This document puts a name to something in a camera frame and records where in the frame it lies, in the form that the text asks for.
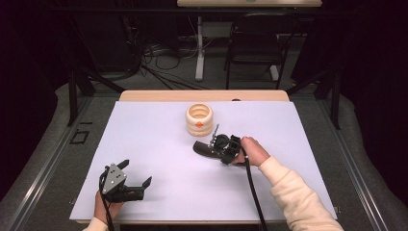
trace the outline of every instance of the white tabletop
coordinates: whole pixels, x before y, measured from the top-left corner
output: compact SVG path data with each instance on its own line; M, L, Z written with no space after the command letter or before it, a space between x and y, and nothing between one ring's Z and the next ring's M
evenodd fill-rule
M179 7L320 7L321 0L178 0Z
M292 102L206 102L214 110L218 134L252 136L283 165L297 170L336 217L319 168ZM104 166L130 165L125 185L152 182L144 200L127 202L120 223L255 223L259 222L244 168L226 166L192 150L196 138L186 130L191 102L116 102L94 154L87 179L70 219L89 222L94 194ZM257 168L253 181L266 221L284 220L269 194L270 184Z

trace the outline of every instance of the human hand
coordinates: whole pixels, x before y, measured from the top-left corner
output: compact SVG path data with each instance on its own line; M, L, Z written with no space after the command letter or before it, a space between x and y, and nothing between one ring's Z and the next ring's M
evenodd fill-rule
M269 158L269 154L265 151L265 149L253 138L251 137L242 137L241 138L241 146L245 149L246 155L248 155L249 163L252 166L260 166L267 158ZM235 157L232 161L232 164L236 163L243 163L244 156L242 150L240 154Z
M120 209L122 208L124 202L121 203L111 203L109 206L109 213L111 214L112 219L116 218L117 214L119 213ZM96 192L95 195L95 210L93 212L93 216L95 218L100 219L104 223L108 224L106 221L106 210L103 205L102 196L100 191Z

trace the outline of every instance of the cream sleeve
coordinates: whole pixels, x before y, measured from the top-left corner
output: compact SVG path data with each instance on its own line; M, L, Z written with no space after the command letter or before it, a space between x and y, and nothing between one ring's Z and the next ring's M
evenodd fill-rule
M343 230L296 171L282 166L274 157L264 161L259 170L272 185L270 193L291 230Z
M92 218L90 224L84 231L108 231L108 225L98 218Z

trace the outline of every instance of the white table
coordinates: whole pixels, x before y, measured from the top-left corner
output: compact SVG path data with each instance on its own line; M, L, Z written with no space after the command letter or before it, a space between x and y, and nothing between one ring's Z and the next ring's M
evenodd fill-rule
M321 0L178 0L177 5L179 7L194 7L194 8L311 8L320 7ZM197 37L198 37L198 57L197 57L197 68L195 71L195 80L202 81L204 76L204 49L203 49L203 21L202 17L198 17L197 22ZM225 30L225 25L221 24L214 26L219 32L219 29ZM221 33L222 37L228 37L229 30ZM278 71L276 66L270 69L270 73L273 79L278 79Z
M230 101L235 98L246 101ZM128 175L125 185L139 186L153 178L143 201L123 206L118 223L258 223L244 168L192 150L195 141L211 139L193 137L186 130L186 109L203 101L214 110L218 134L255 137L280 162L296 169L336 217L296 109L284 91L131 90L116 102L70 219L90 221L104 166L129 159L123 170ZM269 182L256 168L252 174L266 221L284 220L269 194Z

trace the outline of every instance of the dark background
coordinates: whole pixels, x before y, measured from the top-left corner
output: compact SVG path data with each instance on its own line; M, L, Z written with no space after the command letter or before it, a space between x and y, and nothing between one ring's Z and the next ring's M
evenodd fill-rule
M91 4L61 1L53 4ZM176 1L133 1L141 7L176 7ZM317 19L306 39L293 78L302 81L342 61L342 94L355 105L366 151L389 188L408 204L407 90L408 23L404 1L323 1L329 10L359 9L353 20ZM118 17L102 17L107 37L91 21L76 18L76 25L55 21L42 12L38 1L2 1L0 5L0 81L5 107L1 113L0 197L7 193L24 168L57 106L54 91L67 83L72 64L80 62L98 71L137 70L135 50L126 44ZM140 20L144 33L168 47L177 47L177 34L189 29L183 18ZM82 30L83 38L78 31ZM104 42L121 49L122 59L107 57Z

